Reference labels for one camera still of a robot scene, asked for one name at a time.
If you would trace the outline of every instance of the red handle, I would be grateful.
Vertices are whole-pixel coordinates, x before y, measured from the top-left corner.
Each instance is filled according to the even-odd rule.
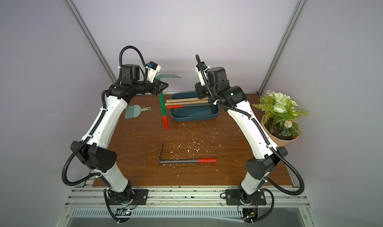
[[[181,104],[178,104],[178,105],[169,105],[169,106],[166,106],[166,109],[176,109],[176,108],[182,108],[182,105],[181,105]]]
[[[167,116],[162,116],[162,119],[164,120],[165,130],[169,130],[169,122],[167,121]]]
[[[198,163],[217,163],[218,159],[217,158],[201,158],[198,159]]]

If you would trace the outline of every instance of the gray wall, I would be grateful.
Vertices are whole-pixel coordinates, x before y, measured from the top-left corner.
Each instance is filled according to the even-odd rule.
[[[257,91],[298,0],[74,0],[109,65],[136,46],[162,66],[166,91],[194,90],[195,54],[226,69],[232,85]],[[140,64],[130,50],[123,63]]]
[[[0,0],[2,226],[53,226],[61,169],[110,81],[62,0]],[[84,176],[75,159],[69,178]]]
[[[266,90],[311,111],[287,159],[320,226],[381,226],[383,0],[308,0]]]

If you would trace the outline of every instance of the metal frame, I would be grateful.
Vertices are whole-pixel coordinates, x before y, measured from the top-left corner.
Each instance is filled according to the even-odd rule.
[[[109,79],[115,83],[116,82],[116,76],[114,75],[112,69],[110,68],[107,60],[105,59],[104,55],[102,54],[100,48],[98,47],[95,39],[93,38],[92,34],[90,33],[90,30],[88,29],[88,26],[86,25],[84,19],[82,18],[79,10],[77,9],[75,3],[73,0],[64,0],[64,3],[71,11],[74,20],[76,21],[77,25],[79,26],[81,32],[84,34],[84,36],[87,38],[90,46],[92,47],[94,53],[98,57],[99,61],[101,62],[102,66],[105,69],[105,72],[107,73]]]
[[[294,9],[293,15],[291,16],[290,21],[287,24],[287,28],[285,30],[285,33],[283,34],[282,39],[278,45],[278,48],[277,48],[275,55],[271,61],[270,67],[268,68],[268,71],[267,71],[266,76],[262,82],[262,85],[259,88],[259,91],[257,91],[258,95],[262,95],[262,93],[265,91],[266,85],[267,85],[271,75],[273,74],[275,66],[278,63],[278,60],[281,57],[283,50],[285,49],[285,46],[286,46],[286,44],[287,44],[287,42],[291,36],[291,33],[293,32],[296,21],[298,20],[299,15],[301,14],[301,11],[302,11],[305,3],[306,3],[306,0],[298,0],[298,3]]]
[[[72,217],[110,217],[103,197],[105,187],[93,187],[94,179],[88,180],[83,187],[73,188],[60,214],[56,227],[64,227]],[[226,200],[220,198],[225,189],[237,189],[237,186],[145,186],[134,189],[149,189],[146,205],[139,205],[132,210],[132,218],[216,218],[231,221],[238,219],[236,206],[226,205]],[[298,196],[286,195],[273,186],[267,186],[274,195],[275,208],[299,208],[305,226],[317,227],[316,221],[305,194]],[[271,197],[265,193],[267,203]],[[123,205],[112,205],[112,211]]]

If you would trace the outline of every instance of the black mounting plate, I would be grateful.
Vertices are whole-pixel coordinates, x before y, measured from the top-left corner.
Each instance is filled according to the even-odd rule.
[[[137,199],[136,197],[133,196],[133,201],[132,203],[130,204],[131,206],[135,206],[136,204],[137,205],[146,205],[146,200],[147,200],[147,194],[149,193],[149,190],[147,189],[132,189],[134,191],[134,195],[137,196]],[[108,200],[108,203],[109,205],[115,205],[115,200],[113,198],[110,198]]]
[[[238,189],[226,189],[226,197],[230,196],[230,198],[226,198],[226,205],[243,205],[242,202],[239,199],[239,191]],[[256,195],[256,199],[254,203],[251,205],[266,205],[266,198],[265,198],[265,193],[263,191],[259,191],[258,194]]]

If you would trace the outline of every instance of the robotic arm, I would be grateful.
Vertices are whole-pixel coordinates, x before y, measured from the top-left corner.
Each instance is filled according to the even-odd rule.
[[[146,67],[145,74],[139,65],[122,65],[122,53],[129,48],[136,50],[140,55],[142,63]],[[62,170],[62,181],[66,185],[74,186],[88,180],[90,177],[98,176],[109,187],[109,198],[113,198],[116,203],[130,204],[134,196],[132,186],[117,166],[117,154],[107,150],[107,147],[121,113],[125,110],[132,98],[137,94],[145,93],[158,95],[169,85],[154,79],[156,73],[160,71],[161,66],[154,62],[145,64],[141,53],[133,46],[127,46],[122,49],[119,56],[119,63],[119,78],[108,90],[102,92],[103,107],[100,108],[96,120],[87,134],[82,137],[81,141],[74,141],[70,146],[73,153],[68,158]],[[139,81],[140,70],[144,75],[143,81]],[[89,169],[94,170],[95,173],[77,182],[70,182],[67,178],[67,170],[74,156],[77,156],[83,164],[89,167]]]
[[[254,155],[246,162],[247,173],[238,187],[240,201],[244,205],[252,205],[261,191],[267,191],[271,194],[271,207],[265,215],[257,217],[254,214],[255,210],[248,209],[247,212],[243,211],[244,216],[242,219],[247,223],[264,219],[270,214],[274,206],[271,191],[261,188],[266,181],[269,181],[278,190],[293,196],[304,191],[304,181],[299,172],[285,160],[286,149],[278,147],[265,133],[252,112],[250,103],[247,101],[242,89],[238,86],[230,87],[225,69],[222,67],[207,67],[204,62],[201,62],[198,55],[196,55],[196,59],[198,63],[195,71],[200,80],[195,84],[198,97],[201,99],[208,96],[214,101],[215,105],[220,105],[228,112],[242,130]],[[285,190],[267,177],[280,162],[285,163],[297,176],[299,180],[299,189],[297,191]]]

